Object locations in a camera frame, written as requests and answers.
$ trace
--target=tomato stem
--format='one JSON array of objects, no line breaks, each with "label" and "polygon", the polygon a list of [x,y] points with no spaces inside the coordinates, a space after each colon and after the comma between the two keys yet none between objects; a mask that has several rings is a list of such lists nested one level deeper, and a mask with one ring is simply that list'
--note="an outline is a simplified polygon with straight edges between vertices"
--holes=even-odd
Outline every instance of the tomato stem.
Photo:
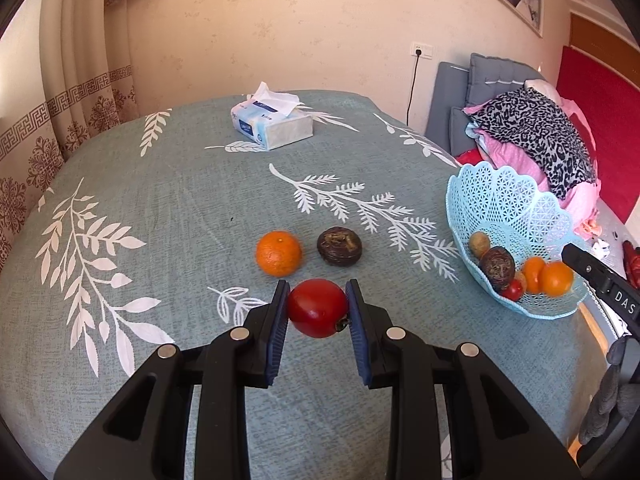
[{"label": "tomato stem", "polygon": [[335,331],[342,332],[345,328],[347,328],[351,324],[351,319],[349,319],[349,314],[346,314],[344,317],[341,317],[335,323]]}]

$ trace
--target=curtain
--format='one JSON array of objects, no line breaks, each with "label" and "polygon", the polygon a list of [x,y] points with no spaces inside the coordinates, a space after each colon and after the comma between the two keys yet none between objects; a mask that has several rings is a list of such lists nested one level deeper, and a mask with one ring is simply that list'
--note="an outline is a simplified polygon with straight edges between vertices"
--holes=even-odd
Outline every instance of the curtain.
[{"label": "curtain", "polygon": [[126,1],[42,0],[40,59],[62,155],[138,116]]},{"label": "curtain", "polygon": [[0,270],[64,161],[138,117],[126,5],[25,0],[0,38]]}]

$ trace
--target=fruit basket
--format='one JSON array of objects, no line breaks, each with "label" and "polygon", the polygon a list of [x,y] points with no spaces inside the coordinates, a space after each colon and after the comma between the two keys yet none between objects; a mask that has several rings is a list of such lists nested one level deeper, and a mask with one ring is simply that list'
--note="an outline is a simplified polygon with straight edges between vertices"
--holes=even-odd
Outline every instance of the fruit basket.
[{"label": "fruit basket", "polygon": [[476,231],[491,238],[513,255],[516,268],[531,256],[546,261],[560,260],[562,248],[573,243],[588,250],[574,234],[571,215],[562,210],[556,197],[539,192],[530,176],[518,175],[505,166],[494,170],[488,162],[465,164],[447,186],[447,220],[466,268],[484,290],[501,305],[537,319],[558,319],[574,313],[588,294],[584,280],[574,273],[571,290],[559,298],[525,294],[520,301],[497,294],[489,284],[467,241]]}]

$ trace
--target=orange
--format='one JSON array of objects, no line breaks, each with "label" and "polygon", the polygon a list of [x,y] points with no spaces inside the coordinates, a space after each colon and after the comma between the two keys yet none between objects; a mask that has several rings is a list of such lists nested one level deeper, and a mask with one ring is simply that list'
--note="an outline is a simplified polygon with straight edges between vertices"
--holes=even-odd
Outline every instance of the orange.
[{"label": "orange", "polygon": [[540,272],[540,286],[546,295],[556,298],[574,284],[574,272],[562,262],[551,262]]},{"label": "orange", "polygon": [[255,261],[267,274],[282,278],[300,266],[302,247],[291,233],[271,231],[265,234],[256,245]]},{"label": "orange", "polygon": [[545,261],[540,256],[532,256],[522,266],[522,273],[527,279],[527,292],[540,294],[540,272],[545,268]]}]

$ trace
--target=blue gripper pad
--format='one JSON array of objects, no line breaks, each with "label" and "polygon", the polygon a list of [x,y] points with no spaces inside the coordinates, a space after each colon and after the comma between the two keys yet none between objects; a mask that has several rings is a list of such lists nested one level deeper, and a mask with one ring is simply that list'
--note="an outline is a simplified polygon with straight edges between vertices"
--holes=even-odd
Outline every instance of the blue gripper pad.
[{"label": "blue gripper pad", "polygon": [[372,373],[371,361],[369,359],[369,342],[367,341],[367,335],[364,330],[358,299],[351,286],[351,282],[347,282],[344,290],[347,294],[347,300],[349,301],[349,318],[351,320],[349,330],[351,331],[351,343],[353,344],[353,354],[355,355],[356,365],[358,366],[358,375],[362,378],[365,386],[370,386]]},{"label": "blue gripper pad", "polygon": [[290,292],[289,283],[286,283],[283,293],[278,300],[275,319],[271,327],[271,333],[267,341],[267,359],[265,377],[269,386],[273,384],[273,380],[280,370],[280,360],[282,359],[282,350],[284,348],[284,339],[287,335],[287,326],[289,317],[287,316],[287,298]]}]

